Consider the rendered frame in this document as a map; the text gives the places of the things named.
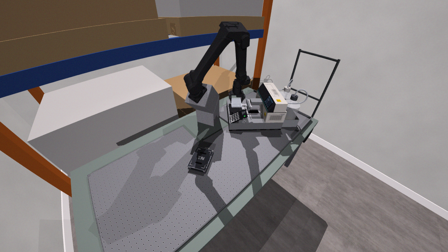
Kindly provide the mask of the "clear bottle with grey cap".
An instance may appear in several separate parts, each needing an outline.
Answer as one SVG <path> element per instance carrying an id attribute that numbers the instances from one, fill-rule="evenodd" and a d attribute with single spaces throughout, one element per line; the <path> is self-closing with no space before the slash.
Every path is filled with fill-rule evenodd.
<path id="1" fill-rule="evenodd" d="M 291 89 L 290 87 L 285 86 L 284 87 L 284 92 L 283 91 L 280 92 L 281 95 L 284 97 L 284 99 L 290 99 L 290 97 L 291 97 L 291 94 L 289 93 L 290 89 Z"/>

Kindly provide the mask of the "white multiwell plate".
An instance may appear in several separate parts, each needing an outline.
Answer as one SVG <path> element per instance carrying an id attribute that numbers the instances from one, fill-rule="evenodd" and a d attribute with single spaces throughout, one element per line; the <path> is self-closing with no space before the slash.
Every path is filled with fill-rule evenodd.
<path id="1" fill-rule="evenodd" d="M 232 98 L 231 107 L 242 107 L 241 99 L 240 98 Z"/>

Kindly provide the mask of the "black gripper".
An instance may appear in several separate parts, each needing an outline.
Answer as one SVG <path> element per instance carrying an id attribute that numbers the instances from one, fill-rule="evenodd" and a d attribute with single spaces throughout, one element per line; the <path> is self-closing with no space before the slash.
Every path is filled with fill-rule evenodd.
<path id="1" fill-rule="evenodd" d="M 234 87 L 233 91 L 232 90 L 230 91 L 230 93 L 229 93 L 230 102 L 231 102 L 231 99 L 232 99 L 231 96 L 241 97 L 241 103 L 245 99 L 245 94 L 241 90 L 241 87 L 239 87 L 239 88 Z"/>

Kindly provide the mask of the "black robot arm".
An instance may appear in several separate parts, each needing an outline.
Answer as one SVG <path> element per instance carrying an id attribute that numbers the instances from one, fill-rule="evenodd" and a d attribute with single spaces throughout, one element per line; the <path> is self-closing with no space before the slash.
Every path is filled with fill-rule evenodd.
<path id="1" fill-rule="evenodd" d="M 247 47 L 250 45 L 250 34 L 238 21 L 221 21 L 219 32 L 208 48 L 207 52 L 197 65 L 195 70 L 191 70 L 184 76 L 186 87 L 189 91 L 188 98 L 198 103 L 208 90 L 203 86 L 203 79 L 220 56 L 226 46 L 234 40 L 236 50 L 236 79 L 233 81 L 234 87 L 242 87 L 251 83 L 251 79 L 246 73 Z M 244 48 L 244 49 L 243 49 Z"/>

